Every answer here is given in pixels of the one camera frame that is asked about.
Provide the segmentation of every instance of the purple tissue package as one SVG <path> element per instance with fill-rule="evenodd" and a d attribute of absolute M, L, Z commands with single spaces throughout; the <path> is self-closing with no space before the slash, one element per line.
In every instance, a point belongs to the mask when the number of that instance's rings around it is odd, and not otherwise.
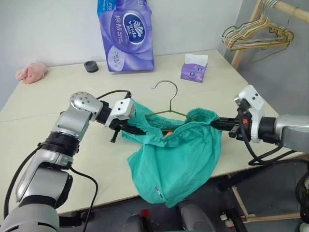
<path fill-rule="evenodd" d="M 98 18 L 110 72 L 155 68 L 146 0 L 98 0 Z"/>
<path fill-rule="evenodd" d="M 207 55 L 185 54 L 184 65 L 180 78 L 202 83 L 207 67 Z"/>

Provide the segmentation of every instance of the gold hanger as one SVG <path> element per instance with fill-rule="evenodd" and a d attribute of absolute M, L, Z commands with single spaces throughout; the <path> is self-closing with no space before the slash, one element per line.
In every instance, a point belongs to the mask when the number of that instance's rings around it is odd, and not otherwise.
<path fill-rule="evenodd" d="M 176 85 L 174 82 L 168 81 L 168 80 L 159 81 L 159 82 L 155 85 L 155 87 L 154 87 L 154 88 L 151 88 L 151 89 L 155 89 L 155 88 L 156 88 L 160 83 L 162 83 L 162 82 L 170 82 L 170 83 L 172 83 L 172 84 L 175 86 L 175 88 L 176 88 L 176 92 L 175 92 L 174 96 L 169 100 L 169 109 L 168 109 L 168 110 L 164 110 L 164 111 L 160 111 L 160 112 L 157 112 L 157 113 L 151 113 L 151 114 L 148 114 L 148 115 L 146 115 L 146 116 L 152 116 L 152 115 L 158 115 L 158 114 L 170 112 L 170 113 L 179 114 L 179 115 L 182 115 L 182 116 L 185 116 L 185 117 L 189 117 L 189 118 L 192 118 L 192 119 L 196 120 L 196 118 L 194 118 L 194 117 L 192 117 L 192 116 L 188 116 L 188 115 L 185 115 L 185 114 L 182 114 L 182 113 L 179 113 L 179 112 L 177 112 L 177 111 L 172 110 L 172 100 L 176 97 L 176 95 L 177 95 L 177 93 L 178 93 L 177 85 Z"/>

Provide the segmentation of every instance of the black tape roll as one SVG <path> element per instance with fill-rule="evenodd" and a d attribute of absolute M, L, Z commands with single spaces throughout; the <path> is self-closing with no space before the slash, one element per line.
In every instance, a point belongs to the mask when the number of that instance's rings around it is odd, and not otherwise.
<path fill-rule="evenodd" d="M 98 65 L 95 61 L 90 60 L 84 63 L 87 72 L 95 73 L 98 70 Z"/>

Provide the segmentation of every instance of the gray floor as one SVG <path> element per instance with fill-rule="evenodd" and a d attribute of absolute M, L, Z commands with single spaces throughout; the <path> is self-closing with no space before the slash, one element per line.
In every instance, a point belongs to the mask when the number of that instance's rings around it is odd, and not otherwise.
<path fill-rule="evenodd" d="M 249 213 L 258 216 L 281 214 L 299 210 L 294 197 L 294 189 L 298 179 L 305 173 L 304 164 L 280 164 L 254 178 L 239 184 L 239 193 Z M 209 180 L 188 199 L 197 203 L 209 216 L 217 232 L 234 232 L 220 221 L 220 213 L 227 208 L 238 205 L 231 192 L 221 193 L 217 190 L 218 179 Z M 143 209 L 150 209 L 149 224 L 151 231 L 180 230 L 181 223 L 177 209 L 168 209 L 163 204 L 149 204 L 143 199 L 102 207 L 94 210 L 95 218 L 89 222 L 87 232 L 120 232 L 126 219 Z M 246 224 L 249 232 L 294 232 L 299 220 L 282 220 L 269 222 L 252 222 Z M 82 227 L 62 228 L 61 232 L 81 232 Z"/>

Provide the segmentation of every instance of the white wall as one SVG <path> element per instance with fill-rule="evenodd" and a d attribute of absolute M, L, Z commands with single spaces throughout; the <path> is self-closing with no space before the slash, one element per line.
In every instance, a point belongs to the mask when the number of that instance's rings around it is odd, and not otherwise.
<path fill-rule="evenodd" d="M 221 34 L 235 23 L 242 0 L 148 0 L 154 54 L 225 47 Z M 0 109 L 15 88 L 15 72 L 105 60 L 97 0 L 0 0 Z"/>

